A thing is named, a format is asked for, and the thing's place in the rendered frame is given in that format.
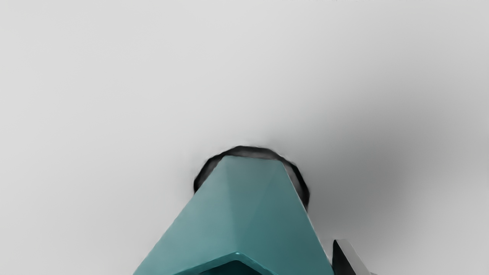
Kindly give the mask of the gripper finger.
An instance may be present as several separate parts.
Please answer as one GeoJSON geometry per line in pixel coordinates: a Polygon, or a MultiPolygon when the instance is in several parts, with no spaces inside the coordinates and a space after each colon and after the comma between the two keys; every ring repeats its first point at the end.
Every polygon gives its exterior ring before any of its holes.
{"type": "Polygon", "coordinates": [[[335,239],[333,242],[332,269],[335,275],[372,275],[346,239],[335,239]]]}

